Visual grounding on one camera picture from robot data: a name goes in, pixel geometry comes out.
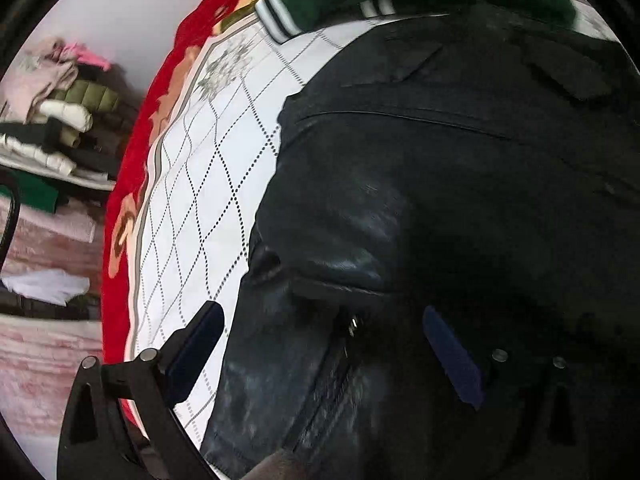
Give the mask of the black leather jacket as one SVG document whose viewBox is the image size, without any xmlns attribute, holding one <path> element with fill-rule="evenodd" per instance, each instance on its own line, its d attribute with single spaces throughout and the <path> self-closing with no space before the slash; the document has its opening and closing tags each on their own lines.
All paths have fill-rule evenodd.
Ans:
<svg viewBox="0 0 640 480">
<path fill-rule="evenodd" d="M 279 115 L 202 453 L 314 479 L 639 474 L 639 75 L 489 6 L 369 30 Z M 462 402 L 433 307 L 480 369 Z"/>
</svg>

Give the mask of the white folded cloth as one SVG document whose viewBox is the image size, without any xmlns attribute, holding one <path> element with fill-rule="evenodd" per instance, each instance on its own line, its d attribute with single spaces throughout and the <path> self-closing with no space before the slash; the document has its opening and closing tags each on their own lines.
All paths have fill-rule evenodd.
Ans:
<svg viewBox="0 0 640 480">
<path fill-rule="evenodd" d="M 68 274 L 62 269 L 5 276 L 1 283 L 9 292 L 56 306 L 65 306 L 70 300 L 85 295 L 90 289 L 88 278 Z"/>
</svg>

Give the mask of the green hanging garment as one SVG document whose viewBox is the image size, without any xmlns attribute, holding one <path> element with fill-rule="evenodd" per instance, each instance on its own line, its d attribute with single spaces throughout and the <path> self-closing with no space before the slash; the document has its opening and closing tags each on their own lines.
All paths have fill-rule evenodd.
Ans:
<svg viewBox="0 0 640 480">
<path fill-rule="evenodd" d="M 56 188 L 47 183 L 35 180 L 35 182 L 16 182 L 18 197 L 22 207 L 30 207 L 53 214 L 58 206 L 60 194 Z"/>
</svg>

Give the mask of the white patterned mat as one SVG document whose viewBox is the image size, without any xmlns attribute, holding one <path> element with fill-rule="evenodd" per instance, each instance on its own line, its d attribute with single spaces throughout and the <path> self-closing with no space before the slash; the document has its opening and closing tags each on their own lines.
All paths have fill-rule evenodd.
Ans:
<svg viewBox="0 0 640 480">
<path fill-rule="evenodd" d="M 381 25 L 364 18 L 276 44 L 250 15 L 206 41 L 149 156 L 130 259 L 127 358 L 163 344 L 208 300 L 232 320 L 285 99 Z"/>
</svg>

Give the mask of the white puffer jacket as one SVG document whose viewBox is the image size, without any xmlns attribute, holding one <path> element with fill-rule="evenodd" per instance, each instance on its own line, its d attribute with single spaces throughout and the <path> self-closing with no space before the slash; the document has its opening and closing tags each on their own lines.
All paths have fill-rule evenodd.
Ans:
<svg viewBox="0 0 640 480">
<path fill-rule="evenodd" d="M 81 135 L 93 126 L 92 115 L 80 104 L 59 100 L 42 101 L 37 115 L 38 122 L 2 122 L 2 150 L 63 177 L 70 176 L 77 164 L 63 150 L 78 148 Z"/>
</svg>

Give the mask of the olive green puffer jacket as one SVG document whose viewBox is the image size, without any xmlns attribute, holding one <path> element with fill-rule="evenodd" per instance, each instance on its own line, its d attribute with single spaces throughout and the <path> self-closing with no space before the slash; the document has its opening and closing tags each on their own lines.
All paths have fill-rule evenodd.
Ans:
<svg viewBox="0 0 640 480">
<path fill-rule="evenodd" d="M 117 92 L 103 84 L 82 79 L 76 79 L 66 90 L 55 89 L 49 99 L 79 104 L 88 112 L 99 114 L 114 112 L 119 104 Z"/>
</svg>

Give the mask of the pink garment on rack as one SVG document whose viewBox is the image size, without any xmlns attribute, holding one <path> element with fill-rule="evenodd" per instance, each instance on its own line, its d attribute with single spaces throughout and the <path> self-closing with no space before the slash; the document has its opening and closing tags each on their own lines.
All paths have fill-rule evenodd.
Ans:
<svg viewBox="0 0 640 480">
<path fill-rule="evenodd" d="M 26 124 L 34 109 L 58 89 L 67 90 L 78 75 L 65 41 L 50 37 L 19 53 L 1 81 L 1 118 Z"/>
</svg>

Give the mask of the pink hanger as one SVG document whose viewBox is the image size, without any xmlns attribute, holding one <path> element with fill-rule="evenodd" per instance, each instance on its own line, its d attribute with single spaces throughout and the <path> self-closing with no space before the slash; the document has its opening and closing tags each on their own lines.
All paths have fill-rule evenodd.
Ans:
<svg viewBox="0 0 640 480">
<path fill-rule="evenodd" d="M 97 67 L 104 72 L 108 72 L 112 68 L 109 60 L 95 54 L 84 44 L 66 44 L 61 51 L 61 58 L 64 61 L 74 61 L 78 64 Z"/>
</svg>

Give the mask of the red floral blanket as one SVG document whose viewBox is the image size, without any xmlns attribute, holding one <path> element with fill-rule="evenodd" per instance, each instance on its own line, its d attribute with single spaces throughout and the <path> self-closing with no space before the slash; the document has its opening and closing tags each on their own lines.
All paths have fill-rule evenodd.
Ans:
<svg viewBox="0 0 640 480">
<path fill-rule="evenodd" d="M 143 197 L 149 187 L 149 156 L 153 143 L 171 120 L 189 70 L 209 38 L 222 35 L 255 13 L 258 0 L 203 0 L 179 25 L 174 47 L 151 84 L 128 142 L 122 168 L 108 200 L 105 217 L 104 266 L 101 290 L 103 359 L 117 364 L 125 351 L 132 316 L 129 307 L 130 259 L 134 255 L 134 230 Z M 363 20 L 340 15 L 336 21 L 312 30 Z"/>
</svg>

